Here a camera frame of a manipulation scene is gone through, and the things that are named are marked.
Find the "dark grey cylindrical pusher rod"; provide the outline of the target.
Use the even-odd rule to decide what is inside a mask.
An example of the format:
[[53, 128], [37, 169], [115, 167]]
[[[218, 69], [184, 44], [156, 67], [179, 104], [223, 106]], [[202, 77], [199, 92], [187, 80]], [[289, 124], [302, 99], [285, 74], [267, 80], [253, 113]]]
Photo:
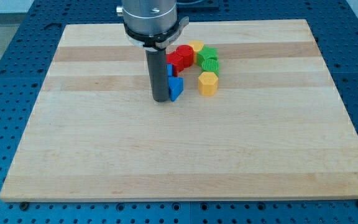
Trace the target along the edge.
[[156, 102], [169, 99], [166, 50], [145, 51], [152, 97]]

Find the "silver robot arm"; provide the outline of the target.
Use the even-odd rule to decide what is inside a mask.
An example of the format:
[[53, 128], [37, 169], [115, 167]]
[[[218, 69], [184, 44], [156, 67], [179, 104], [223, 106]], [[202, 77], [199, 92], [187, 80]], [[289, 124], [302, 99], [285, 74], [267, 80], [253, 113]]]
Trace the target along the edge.
[[129, 41], [145, 50], [152, 98], [156, 102], [167, 101], [166, 49], [179, 38], [189, 18], [178, 17], [176, 0], [122, 0], [116, 14], [124, 19]]

